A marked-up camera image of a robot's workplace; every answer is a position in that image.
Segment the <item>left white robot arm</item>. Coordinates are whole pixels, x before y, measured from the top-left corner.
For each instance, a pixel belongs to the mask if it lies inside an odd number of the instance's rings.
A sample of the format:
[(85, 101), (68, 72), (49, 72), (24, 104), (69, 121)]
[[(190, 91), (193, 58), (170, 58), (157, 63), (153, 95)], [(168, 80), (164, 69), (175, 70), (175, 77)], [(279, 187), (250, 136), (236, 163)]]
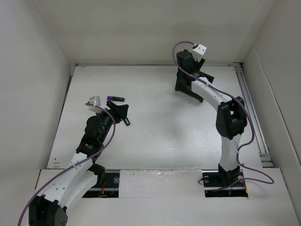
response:
[(84, 135), (67, 168), (50, 179), (30, 199), (28, 224), (31, 226), (65, 226), (68, 214), (83, 195), (93, 186), (105, 183), (105, 168), (96, 163), (109, 145), (105, 139), (116, 125), (123, 121), (127, 126), (128, 105), (106, 102), (106, 108), (91, 98), (87, 103), (95, 115), (87, 119)]

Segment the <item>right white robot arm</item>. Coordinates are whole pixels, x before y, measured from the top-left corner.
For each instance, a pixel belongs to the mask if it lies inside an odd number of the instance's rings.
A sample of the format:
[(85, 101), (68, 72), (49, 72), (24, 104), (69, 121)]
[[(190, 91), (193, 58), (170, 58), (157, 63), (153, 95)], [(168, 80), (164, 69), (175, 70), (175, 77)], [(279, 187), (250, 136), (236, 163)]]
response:
[(175, 90), (197, 99), (207, 101), (217, 112), (215, 126), (222, 139), (222, 153), (218, 164), (218, 171), (210, 174), (211, 187), (228, 186), (240, 175), (237, 162), (238, 145), (241, 135), (247, 126), (246, 113), (238, 103), (227, 95), (223, 95), (196, 78), (212, 84), (214, 77), (200, 71), (204, 59), (196, 61), (188, 50), (176, 53), (179, 65), (176, 74)]

